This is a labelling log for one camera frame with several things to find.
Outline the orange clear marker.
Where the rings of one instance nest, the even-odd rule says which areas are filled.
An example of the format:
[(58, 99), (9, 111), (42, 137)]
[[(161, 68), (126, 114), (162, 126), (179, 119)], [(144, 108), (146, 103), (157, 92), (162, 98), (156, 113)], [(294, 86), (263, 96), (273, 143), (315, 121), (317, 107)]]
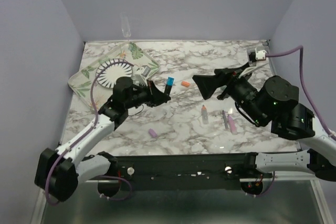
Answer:
[(207, 108), (205, 107), (205, 105), (202, 105), (201, 108), (201, 115), (202, 115), (202, 122), (203, 124), (208, 124), (208, 114), (207, 114)]

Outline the pink highlighter pen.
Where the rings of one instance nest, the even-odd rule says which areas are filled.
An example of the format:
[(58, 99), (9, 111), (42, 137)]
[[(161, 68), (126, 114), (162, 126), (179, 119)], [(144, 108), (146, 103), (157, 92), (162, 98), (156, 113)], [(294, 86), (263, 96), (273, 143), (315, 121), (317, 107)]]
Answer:
[(230, 132), (234, 135), (237, 134), (237, 128), (236, 128), (233, 118), (230, 115), (228, 115), (227, 119), (228, 119), (228, 125), (229, 125)]

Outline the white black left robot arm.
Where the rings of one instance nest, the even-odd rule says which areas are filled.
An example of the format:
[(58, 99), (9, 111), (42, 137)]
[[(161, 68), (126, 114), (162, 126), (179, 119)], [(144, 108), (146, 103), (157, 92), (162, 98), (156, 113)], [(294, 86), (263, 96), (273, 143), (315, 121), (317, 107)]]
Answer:
[(45, 191), (47, 202), (56, 205), (66, 201), (78, 184), (95, 177), (123, 181), (115, 157), (106, 152), (91, 158), (87, 154), (127, 119), (130, 108), (167, 103), (173, 82), (168, 78), (165, 90), (160, 91), (151, 80), (136, 85), (130, 77), (118, 78), (112, 96), (101, 108), (94, 109), (94, 119), (78, 135), (55, 150), (47, 148), (41, 153), (35, 184)]

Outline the blue pen cap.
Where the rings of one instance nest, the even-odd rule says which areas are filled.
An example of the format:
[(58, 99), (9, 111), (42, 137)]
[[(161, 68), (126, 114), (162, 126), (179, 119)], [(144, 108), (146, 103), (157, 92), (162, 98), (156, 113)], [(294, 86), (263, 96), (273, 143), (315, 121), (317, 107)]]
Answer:
[(168, 77), (167, 82), (166, 82), (166, 85), (167, 85), (167, 86), (172, 86), (173, 83), (174, 83), (174, 78), (172, 78), (172, 77)]

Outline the purple pen cap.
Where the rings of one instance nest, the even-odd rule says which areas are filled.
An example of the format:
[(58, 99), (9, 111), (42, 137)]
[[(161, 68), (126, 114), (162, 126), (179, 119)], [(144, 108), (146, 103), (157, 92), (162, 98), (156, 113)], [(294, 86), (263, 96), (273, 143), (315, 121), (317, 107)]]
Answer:
[(156, 133), (155, 130), (153, 130), (153, 129), (149, 129), (149, 130), (148, 130), (148, 133), (149, 133), (149, 135), (150, 135), (152, 138), (157, 137), (157, 133)]

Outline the orange pen cap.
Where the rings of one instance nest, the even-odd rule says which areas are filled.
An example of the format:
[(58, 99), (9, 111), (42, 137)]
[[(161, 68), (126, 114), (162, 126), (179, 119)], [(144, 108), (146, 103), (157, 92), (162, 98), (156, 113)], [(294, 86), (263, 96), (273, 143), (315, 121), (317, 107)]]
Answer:
[(189, 87), (189, 86), (190, 86), (190, 83), (189, 83), (189, 82), (186, 82), (186, 81), (182, 81), (182, 82), (181, 82), (181, 85), (184, 86), (184, 87)]

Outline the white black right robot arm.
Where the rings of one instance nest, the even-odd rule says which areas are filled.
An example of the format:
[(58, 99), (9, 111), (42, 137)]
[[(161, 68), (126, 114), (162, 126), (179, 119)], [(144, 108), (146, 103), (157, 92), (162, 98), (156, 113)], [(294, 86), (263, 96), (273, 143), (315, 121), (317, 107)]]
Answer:
[(251, 153), (241, 165), (249, 178), (275, 171), (304, 172), (335, 181), (335, 140), (322, 127), (317, 114), (299, 103), (299, 88), (280, 76), (268, 78), (260, 90), (248, 81), (255, 67), (216, 69), (212, 76), (193, 75), (203, 99), (225, 87), (218, 100), (232, 98), (238, 112), (256, 127), (270, 125), (280, 138), (299, 141), (309, 147), (291, 153)]

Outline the blue black highlighter pen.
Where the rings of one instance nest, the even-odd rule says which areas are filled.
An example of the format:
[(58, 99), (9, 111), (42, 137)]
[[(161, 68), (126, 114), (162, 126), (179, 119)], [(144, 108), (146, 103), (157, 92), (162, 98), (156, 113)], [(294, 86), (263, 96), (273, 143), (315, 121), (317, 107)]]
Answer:
[(169, 96), (171, 93), (171, 89), (172, 89), (172, 86), (167, 84), (164, 89), (164, 94)]

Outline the grey pen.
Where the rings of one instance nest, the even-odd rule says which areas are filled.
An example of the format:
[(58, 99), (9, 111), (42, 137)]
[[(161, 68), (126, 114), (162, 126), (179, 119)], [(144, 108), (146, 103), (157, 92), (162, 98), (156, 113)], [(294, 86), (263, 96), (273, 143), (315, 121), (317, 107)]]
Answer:
[(229, 130), (228, 119), (227, 119), (227, 116), (226, 116), (226, 113), (225, 113), (224, 110), (222, 111), (222, 117), (223, 117), (223, 121), (224, 121), (224, 127), (225, 127), (225, 129), (226, 129), (226, 130)]

